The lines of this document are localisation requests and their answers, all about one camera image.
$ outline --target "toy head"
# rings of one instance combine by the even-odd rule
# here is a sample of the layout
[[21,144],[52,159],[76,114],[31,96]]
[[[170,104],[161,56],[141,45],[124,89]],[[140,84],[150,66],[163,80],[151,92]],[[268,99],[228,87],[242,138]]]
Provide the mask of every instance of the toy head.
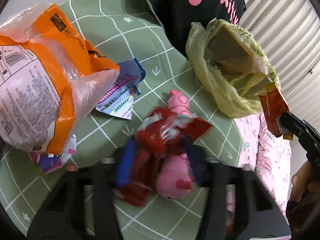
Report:
[[171,89],[170,95],[171,97],[168,100],[168,107],[170,110],[174,109],[175,107],[185,107],[186,111],[188,111],[188,108],[190,107],[189,100],[181,91]]
[[180,171],[161,172],[156,181],[156,190],[164,198],[180,199],[193,188],[191,177]]

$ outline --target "orange plastic package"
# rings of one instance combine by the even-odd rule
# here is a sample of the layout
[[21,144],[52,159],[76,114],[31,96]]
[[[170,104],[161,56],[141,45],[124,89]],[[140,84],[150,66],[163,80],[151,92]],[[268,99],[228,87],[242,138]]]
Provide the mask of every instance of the orange plastic package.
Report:
[[0,137],[60,155],[118,74],[56,4],[20,12],[0,26]]

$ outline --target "green tablecloth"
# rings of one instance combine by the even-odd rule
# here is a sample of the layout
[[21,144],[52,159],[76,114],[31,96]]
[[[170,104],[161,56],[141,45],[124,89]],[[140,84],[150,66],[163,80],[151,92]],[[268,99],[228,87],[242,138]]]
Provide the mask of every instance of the green tablecloth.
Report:
[[[208,155],[225,164],[238,162],[241,137],[234,121],[223,115],[213,97],[197,82],[189,62],[166,38],[164,31],[143,7],[144,0],[73,0],[60,7],[75,28],[111,60],[133,57],[147,72],[135,96],[132,120],[112,118],[97,111],[81,123],[76,132],[77,152],[73,160],[80,167],[95,164],[123,146],[148,112],[163,105],[169,90],[181,90],[190,98],[190,111],[209,121],[213,128],[197,141]],[[16,226],[24,233],[41,202],[64,171],[39,176],[27,153],[2,142],[0,154],[0,201]],[[195,188],[178,201],[154,193],[145,208],[116,199],[115,205],[124,239],[195,239],[207,191]],[[87,188],[87,229],[94,231],[91,213],[92,188]]]

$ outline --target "yellow plastic bag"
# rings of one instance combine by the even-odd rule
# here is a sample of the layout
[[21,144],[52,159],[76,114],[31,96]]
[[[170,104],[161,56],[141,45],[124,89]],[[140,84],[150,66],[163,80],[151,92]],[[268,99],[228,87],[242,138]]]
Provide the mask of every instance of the yellow plastic bag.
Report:
[[[221,71],[221,65],[213,60],[214,51],[208,48],[208,44],[223,25],[260,56],[266,63],[267,76],[260,73]],[[192,23],[191,26],[186,44],[188,59],[200,82],[213,95],[220,111],[230,118],[242,118],[262,112],[258,95],[264,91],[266,84],[275,82],[280,88],[280,82],[266,54],[252,34],[224,20],[212,20],[206,29],[200,23]]]
[[79,122],[116,81],[119,66],[84,40],[55,4],[0,26],[0,136],[60,155]]

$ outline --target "pink figurine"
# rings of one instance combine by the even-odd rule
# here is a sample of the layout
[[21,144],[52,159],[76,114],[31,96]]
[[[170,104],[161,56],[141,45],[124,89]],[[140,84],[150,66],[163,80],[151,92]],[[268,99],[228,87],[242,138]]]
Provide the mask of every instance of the pink figurine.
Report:
[[[170,90],[168,107],[177,114],[191,115],[189,100],[181,91]],[[189,176],[189,160],[186,154],[168,156],[157,176],[156,190],[168,199],[183,198],[193,187],[193,178]]]

